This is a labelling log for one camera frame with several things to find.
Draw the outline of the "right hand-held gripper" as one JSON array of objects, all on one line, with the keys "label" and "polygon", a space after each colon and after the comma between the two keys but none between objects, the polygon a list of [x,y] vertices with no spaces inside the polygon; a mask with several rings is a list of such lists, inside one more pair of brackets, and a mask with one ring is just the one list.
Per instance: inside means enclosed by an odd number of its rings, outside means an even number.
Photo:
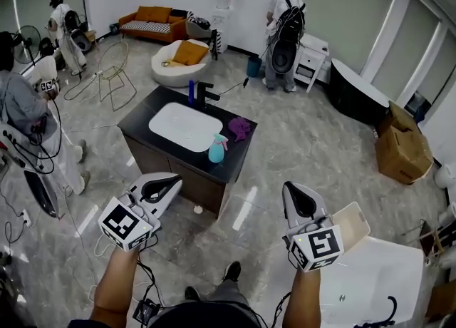
[{"label": "right hand-held gripper", "polygon": [[292,265],[310,272],[334,263],[344,253],[341,229],[323,198],[305,185],[286,181],[282,200],[288,223],[283,240]]}]

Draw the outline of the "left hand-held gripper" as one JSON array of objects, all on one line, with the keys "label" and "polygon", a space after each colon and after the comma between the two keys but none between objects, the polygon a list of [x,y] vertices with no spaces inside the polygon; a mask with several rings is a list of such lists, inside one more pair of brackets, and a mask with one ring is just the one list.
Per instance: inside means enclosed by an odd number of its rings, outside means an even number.
[{"label": "left hand-held gripper", "polygon": [[141,175],[122,195],[111,198],[98,219],[102,233],[126,252],[135,249],[160,229],[160,217],[182,185],[176,173]]}]

